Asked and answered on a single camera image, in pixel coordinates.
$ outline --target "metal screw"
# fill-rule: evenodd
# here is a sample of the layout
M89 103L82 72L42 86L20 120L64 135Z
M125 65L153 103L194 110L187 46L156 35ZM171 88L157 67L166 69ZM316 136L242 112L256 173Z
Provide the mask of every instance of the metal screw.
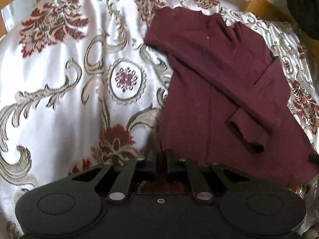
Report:
M157 203L165 203L165 199L157 199Z
M113 192L110 194L110 199L112 200L122 200L125 198L125 194L122 192Z
M200 200L210 200L213 197L213 195L209 192L200 192L197 194L196 197Z

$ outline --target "shirt sleeve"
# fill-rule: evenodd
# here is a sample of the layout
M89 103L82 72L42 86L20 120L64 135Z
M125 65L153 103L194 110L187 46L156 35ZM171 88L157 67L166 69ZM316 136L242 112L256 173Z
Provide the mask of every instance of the shirt sleeve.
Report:
M274 77L282 78L282 82L274 81ZM279 58L271 63L260 79L253 85L253 89L264 100L273 103L276 115L274 127L281 125L280 112L287 106L289 91L287 91L285 80ZM226 124L237 136L245 148L251 153L261 153L265 150L268 134L266 130L256 123L250 115L243 109L238 108L234 114L226 121Z
M227 27L220 15L207 17L201 12L165 7L155 14L146 33L145 43L171 54L191 68L242 108L267 133L272 134L280 119L282 101L277 101L271 95L270 75L260 78L258 85L245 83L232 69L232 52L223 51L225 46L234 49L240 47L238 43L242 42L242 36L240 28ZM281 67L279 70L281 77L284 77ZM290 88L287 82L285 85L281 92L284 96L281 97L284 97L287 104Z

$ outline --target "folded shirt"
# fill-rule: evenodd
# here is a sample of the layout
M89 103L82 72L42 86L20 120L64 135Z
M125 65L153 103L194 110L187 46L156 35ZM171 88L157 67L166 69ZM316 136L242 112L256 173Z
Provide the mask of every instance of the folded shirt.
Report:
M185 8L158 10L145 43L174 69L159 129L161 150L199 164L220 162L281 182L312 179L314 150L287 108L279 58L241 23Z

